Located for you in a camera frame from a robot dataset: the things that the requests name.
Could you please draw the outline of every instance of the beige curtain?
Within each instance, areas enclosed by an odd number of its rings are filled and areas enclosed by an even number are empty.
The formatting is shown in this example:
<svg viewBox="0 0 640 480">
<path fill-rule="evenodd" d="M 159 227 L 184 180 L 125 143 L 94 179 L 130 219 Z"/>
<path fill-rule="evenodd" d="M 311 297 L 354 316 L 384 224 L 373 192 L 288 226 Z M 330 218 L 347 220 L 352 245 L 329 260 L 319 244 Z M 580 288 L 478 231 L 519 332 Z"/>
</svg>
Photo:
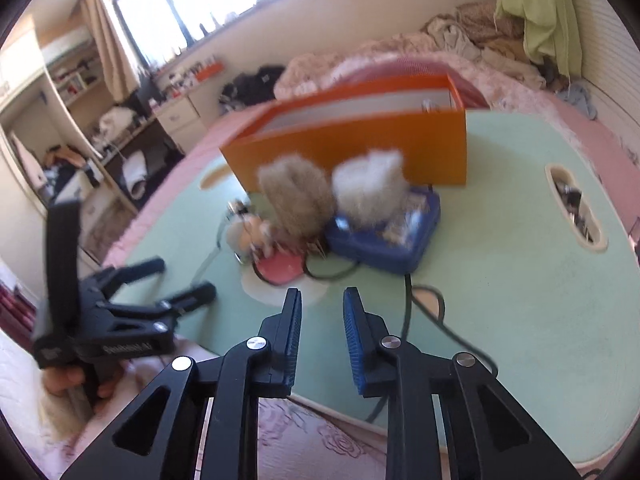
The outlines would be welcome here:
<svg viewBox="0 0 640 480">
<path fill-rule="evenodd" d="M 98 47 L 107 88 L 120 102 L 140 86 L 139 63 L 111 1 L 80 0 L 80 9 Z"/>
</svg>

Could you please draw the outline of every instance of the blue case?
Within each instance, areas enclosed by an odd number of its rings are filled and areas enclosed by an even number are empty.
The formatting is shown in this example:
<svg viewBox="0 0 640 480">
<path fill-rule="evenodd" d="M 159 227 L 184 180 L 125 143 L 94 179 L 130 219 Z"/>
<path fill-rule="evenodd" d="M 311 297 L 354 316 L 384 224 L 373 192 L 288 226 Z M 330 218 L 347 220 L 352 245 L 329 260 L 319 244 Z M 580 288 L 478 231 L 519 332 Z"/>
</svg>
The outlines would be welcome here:
<svg viewBox="0 0 640 480">
<path fill-rule="evenodd" d="M 352 230 L 338 213 L 324 231 L 329 248 L 394 274 L 414 272 L 440 221 L 440 197 L 427 187 L 412 187 L 402 209 L 389 222 L 362 230 Z"/>
</svg>

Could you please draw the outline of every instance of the open cardboard box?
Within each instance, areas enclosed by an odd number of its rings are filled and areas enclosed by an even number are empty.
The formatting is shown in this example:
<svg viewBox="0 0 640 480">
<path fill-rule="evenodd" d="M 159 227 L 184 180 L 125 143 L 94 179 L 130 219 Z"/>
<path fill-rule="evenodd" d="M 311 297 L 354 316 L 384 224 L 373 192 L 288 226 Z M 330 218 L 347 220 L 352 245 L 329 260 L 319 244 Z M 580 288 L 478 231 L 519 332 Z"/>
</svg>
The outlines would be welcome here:
<svg viewBox="0 0 640 480">
<path fill-rule="evenodd" d="M 465 109 L 449 76 L 378 79 L 280 102 L 221 151 L 244 190 L 257 192 L 258 168 L 289 153 L 330 175 L 349 158 L 392 149 L 411 184 L 466 184 Z"/>
</svg>

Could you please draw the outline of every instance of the silver screw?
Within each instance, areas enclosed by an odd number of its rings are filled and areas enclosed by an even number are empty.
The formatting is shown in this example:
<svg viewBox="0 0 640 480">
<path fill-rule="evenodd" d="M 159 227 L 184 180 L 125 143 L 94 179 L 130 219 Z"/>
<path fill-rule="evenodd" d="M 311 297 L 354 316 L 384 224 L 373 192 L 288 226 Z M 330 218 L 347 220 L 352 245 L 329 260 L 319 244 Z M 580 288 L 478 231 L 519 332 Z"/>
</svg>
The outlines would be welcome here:
<svg viewBox="0 0 640 480">
<path fill-rule="evenodd" d="M 247 340 L 246 346 L 251 350 L 259 350 L 260 348 L 267 346 L 267 340 L 260 336 L 252 337 Z"/>
<path fill-rule="evenodd" d="M 398 348 L 400 346 L 400 339 L 394 335 L 387 335 L 382 338 L 381 343 L 385 348 Z"/>
<path fill-rule="evenodd" d="M 476 358 L 467 352 L 460 352 L 456 355 L 456 362 L 465 368 L 471 368 L 476 364 Z"/>
<path fill-rule="evenodd" d="M 184 371 L 191 366 L 191 359 L 189 359 L 185 355 L 182 355 L 180 357 L 175 358 L 171 362 L 171 366 L 174 370 L 177 370 L 179 372 Z"/>
</svg>

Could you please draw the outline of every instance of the green towel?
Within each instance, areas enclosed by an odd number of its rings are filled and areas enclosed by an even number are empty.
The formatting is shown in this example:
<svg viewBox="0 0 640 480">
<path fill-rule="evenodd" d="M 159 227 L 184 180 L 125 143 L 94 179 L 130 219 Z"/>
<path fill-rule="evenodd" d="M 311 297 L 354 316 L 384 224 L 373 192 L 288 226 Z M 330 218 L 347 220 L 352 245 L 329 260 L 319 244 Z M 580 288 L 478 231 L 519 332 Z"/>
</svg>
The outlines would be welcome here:
<svg viewBox="0 0 640 480">
<path fill-rule="evenodd" d="M 532 62 L 542 64 L 549 56 L 561 74 L 581 75 L 582 48 L 571 0 L 497 0 L 495 12 L 524 18 L 524 49 Z"/>
</svg>

